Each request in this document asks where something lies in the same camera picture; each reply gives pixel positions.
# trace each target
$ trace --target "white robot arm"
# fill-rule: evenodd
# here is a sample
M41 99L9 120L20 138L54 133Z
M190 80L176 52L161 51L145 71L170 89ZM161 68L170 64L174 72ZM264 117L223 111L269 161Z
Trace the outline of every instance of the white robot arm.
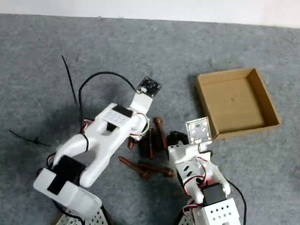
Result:
M184 192L192 197L183 207L184 216L179 224L190 219L195 225L240 225L234 199L228 199L229 183L210 161L208 118L187 122L187 132L189 144L168 147L170 162Z
M129 108L109 104L85 129L84 135L74 135L57 149L53 167L44 168L33 187L83 218L94 216L102 202L80 186L88 188L95 182L126 138L140 140L147 132L146 113L160 88L160 84L146 77ZM96 154L87 167L72 159L85 151Z

